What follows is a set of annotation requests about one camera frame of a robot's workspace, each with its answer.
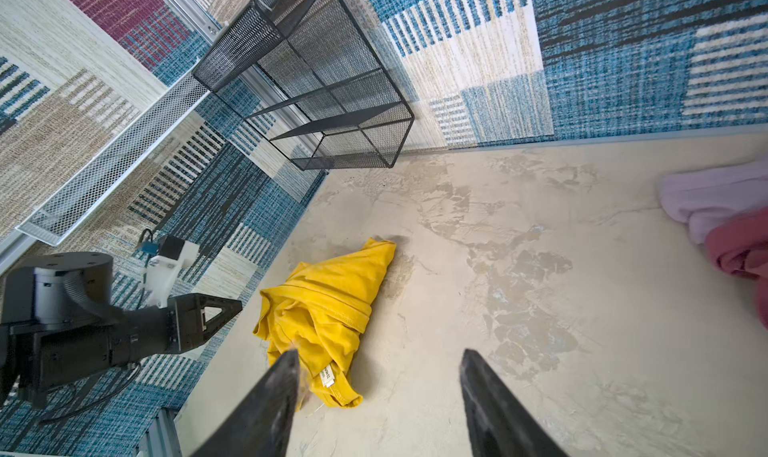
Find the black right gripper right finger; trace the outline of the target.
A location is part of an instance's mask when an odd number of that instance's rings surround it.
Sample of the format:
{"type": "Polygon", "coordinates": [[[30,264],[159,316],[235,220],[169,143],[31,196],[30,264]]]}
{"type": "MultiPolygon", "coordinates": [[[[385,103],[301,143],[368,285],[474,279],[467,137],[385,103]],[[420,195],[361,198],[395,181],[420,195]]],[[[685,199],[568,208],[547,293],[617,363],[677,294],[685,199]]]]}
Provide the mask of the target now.
{"type": "Polygon", "coordinates": [[[566,457],[477,351],[464,351],[459,374],[474,456],[566,457]]]}

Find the yellow printed t-shirt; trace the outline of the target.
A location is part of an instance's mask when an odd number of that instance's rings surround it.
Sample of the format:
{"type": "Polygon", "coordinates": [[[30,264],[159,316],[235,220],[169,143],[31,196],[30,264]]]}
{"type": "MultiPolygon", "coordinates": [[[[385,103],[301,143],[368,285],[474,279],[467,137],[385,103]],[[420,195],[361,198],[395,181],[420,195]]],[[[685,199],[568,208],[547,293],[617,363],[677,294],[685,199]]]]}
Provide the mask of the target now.
{"type": "Polygon", "coordinates": [[[309,390],[330,408],[363,402],[348,374],[396,249],[370,239],[356,252],[301,262],[283,284],[260,292],[253,334],[268,344],[268,363],[297,351],[309,390]]]}

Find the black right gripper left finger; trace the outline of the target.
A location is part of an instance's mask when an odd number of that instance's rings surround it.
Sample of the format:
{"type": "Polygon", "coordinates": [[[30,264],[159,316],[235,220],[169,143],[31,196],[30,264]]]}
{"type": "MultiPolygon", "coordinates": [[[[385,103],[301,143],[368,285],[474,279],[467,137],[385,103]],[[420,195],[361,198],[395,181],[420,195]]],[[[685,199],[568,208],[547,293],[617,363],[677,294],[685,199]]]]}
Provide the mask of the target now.
{"type": "Polygon", "coordinates": [[[196,456],[284,456],[300,383],[298,352],[281,355],[196,456]]]}

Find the white mesh wall basket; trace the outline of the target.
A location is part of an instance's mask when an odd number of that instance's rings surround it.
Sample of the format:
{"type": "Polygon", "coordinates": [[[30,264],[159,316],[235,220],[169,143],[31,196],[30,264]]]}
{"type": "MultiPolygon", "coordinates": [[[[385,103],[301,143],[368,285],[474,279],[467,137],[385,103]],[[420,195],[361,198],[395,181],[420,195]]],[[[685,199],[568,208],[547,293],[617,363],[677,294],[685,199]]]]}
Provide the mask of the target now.
{"type": "Polygon", "coordinates": [[[61,244],[209,94],[184,74],[16,230],[49,246],[61,244]]]}

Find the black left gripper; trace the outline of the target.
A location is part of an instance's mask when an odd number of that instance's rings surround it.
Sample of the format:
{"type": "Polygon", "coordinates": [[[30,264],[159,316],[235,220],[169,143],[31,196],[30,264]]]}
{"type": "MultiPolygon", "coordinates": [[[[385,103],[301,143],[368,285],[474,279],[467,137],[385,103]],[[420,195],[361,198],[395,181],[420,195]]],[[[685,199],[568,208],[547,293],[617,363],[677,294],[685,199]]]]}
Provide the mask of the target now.
{"type": "Polygon", "coordinates": [[[109,328],[110,360],[141,361],[191,351],[207,343],[242,310],[237,299],[196,293],[171,297],[164,308],[129,311],[109,328]]]}

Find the magenta cloth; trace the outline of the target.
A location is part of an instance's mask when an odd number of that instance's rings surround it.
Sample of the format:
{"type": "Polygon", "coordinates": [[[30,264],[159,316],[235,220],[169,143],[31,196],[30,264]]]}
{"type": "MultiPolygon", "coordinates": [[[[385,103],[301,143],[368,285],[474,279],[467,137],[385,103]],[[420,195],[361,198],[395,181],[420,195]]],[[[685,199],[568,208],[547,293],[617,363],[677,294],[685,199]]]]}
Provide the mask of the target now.
{"type": "Polygon", "coordinates": [[[767,327],[767,208],[715,228],[704,245],[711,263],[721,272],[756,282],[755,310],[767,327]]]}

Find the light pink cloth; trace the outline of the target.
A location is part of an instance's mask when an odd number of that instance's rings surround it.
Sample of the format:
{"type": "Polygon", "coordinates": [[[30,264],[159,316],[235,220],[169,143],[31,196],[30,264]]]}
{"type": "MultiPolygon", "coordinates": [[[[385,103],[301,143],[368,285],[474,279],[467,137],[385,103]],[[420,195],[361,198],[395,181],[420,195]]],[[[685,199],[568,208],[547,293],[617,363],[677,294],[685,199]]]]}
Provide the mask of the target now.
{"type": "Polygon", "coordinates": [[[767,159],[670,174],[657,190],[662,209],[701,245],[717,227],[767,206],[767,159]]]}

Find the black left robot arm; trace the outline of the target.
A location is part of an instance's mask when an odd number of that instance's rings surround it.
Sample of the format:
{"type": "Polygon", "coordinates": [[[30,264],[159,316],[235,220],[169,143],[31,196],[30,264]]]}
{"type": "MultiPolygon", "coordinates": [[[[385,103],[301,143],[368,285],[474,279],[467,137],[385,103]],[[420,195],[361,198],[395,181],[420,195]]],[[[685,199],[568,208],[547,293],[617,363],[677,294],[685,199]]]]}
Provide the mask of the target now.
{"type": "Polygon", "coordinates": [[[1,308],[1,395],[42,409],[48,394],[109,369],[207,343],[243,309],[192,293],[165,308],[111,304],[113,258],[69,252],[34,256],[6,277],[1,308]]]}

